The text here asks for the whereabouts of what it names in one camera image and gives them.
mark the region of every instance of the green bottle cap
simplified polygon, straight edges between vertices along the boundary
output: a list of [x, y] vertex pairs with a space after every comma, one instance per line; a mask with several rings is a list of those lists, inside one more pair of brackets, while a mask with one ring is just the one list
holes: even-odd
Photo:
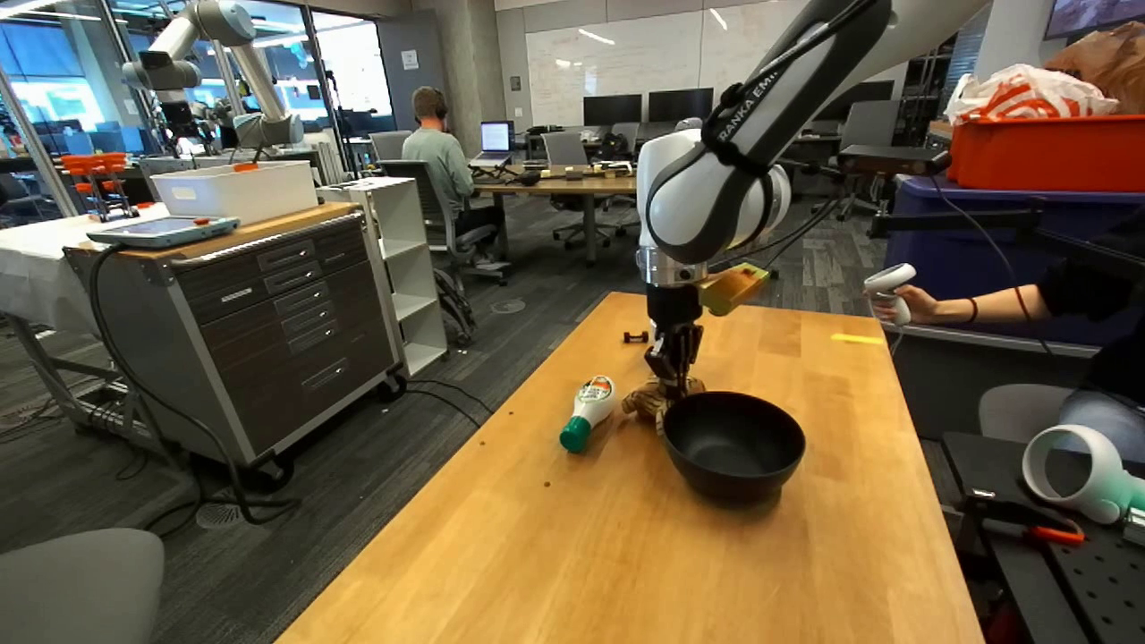
[[581, 416], [572, 416], [563, 428], [563, 448], [572, 450], [572, 453], [585, 453], [588, 450], [588, 438], [592, 438], [594, 424]]

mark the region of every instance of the laptop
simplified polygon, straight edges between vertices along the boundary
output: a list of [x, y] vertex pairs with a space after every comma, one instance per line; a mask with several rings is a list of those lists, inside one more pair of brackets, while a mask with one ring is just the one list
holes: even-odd
[[500, 169], [513, 160], [513, 121], [479, 126], [479, 152], [468, 157], [473, 169]]
[[240, 219], [147, 219], [147, 220], [92, 228], [86, 236], [96, 243], [165, 250], [165, 245], [226, 236], [232, 228], [240, 228]]

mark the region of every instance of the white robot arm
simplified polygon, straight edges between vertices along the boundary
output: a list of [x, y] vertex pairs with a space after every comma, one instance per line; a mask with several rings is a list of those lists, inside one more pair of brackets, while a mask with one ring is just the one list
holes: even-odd
[[189, 0], [183, 13], [141, 54], [141, 59], [127, 64], [127, 75], [158, 89], [168, 126], [179, 135], [194, 132], [189, 106], [183, 89], [199, 82], [194, 59], [185, 59], [194, 35], [220, 38], [240, 64], [251, 92], [262, 102], [262, 116], [247, 116], [240, 129], [244, 146], [277, 146], [296, 143], [300, 121], [288, 113], [259, 51], [254, 51], [254, 21], [236, 0]]
[[642, 273], [653, 370], [684, 393], [709, 263], [762, 245], [792, 202], [777, 157], [848, 85], [919, 55], [988, 0], [808, 0], [706, 129], [647, 138], [636, 157]]

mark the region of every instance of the bottle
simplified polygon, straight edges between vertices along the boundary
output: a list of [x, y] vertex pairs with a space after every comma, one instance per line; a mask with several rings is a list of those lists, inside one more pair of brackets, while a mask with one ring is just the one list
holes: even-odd
[[600, 419], [607, 419], [617, 407], [617, 381], [607, 374], [594, 374], [588, 380], [575, 393], [572, 393], [572, 419], [563, 428], [563, 448], [572, 453], [585, 453], [592, 444], [594, 424], [600, 424]]

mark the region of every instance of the plastic bin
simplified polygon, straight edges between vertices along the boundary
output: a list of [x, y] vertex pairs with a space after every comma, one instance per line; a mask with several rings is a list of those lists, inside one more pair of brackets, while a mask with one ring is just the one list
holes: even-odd
[[949, 180], [974, 189], [1145, 193], [1145, 116], [968, 121]]
[[[949, 183], [932, 183], [919, 176], [897, 180], [896, 189], [896, 214], [956, 214], [951, 202], [962, 212], [1019, 212], [1042, 206], [1042, 228], [1090, 238], [1110, 226], [1145, 219], [1145, 193], [1028, 193], [1028, 189], [962, 189]], [[995, 245], [977, 228], [902, 228], [889, 236], [889, 263], [909, 262], [918, 263], [918, 283], [927, 284], [935, 295], [970, 295], [985, 288], [1013, 284], [1011, 267], [995, 253]], [[1058, 262], [1056, 250], [1018, 238], [1013, 231], [993, 228], [995, 243], [1001, 245], [1007, 262], [1018, 273], [1018, 283], [1042, 277], [1042, 273]], [[1090, 323], [1090, 319], [1052, 319], [1037, 327], [1031, 325], [999, 325], [995, 333], [1007, 336], [1045, 336], [1058, 343], [1110, 343], [1125, 336], [1139, 323], [1139, 309]]]
[[259, 169], [213, 164], [152, 180], [165, 206], [179, 219], [277, 219], [319, 202], [308, 160], [262, 160]]

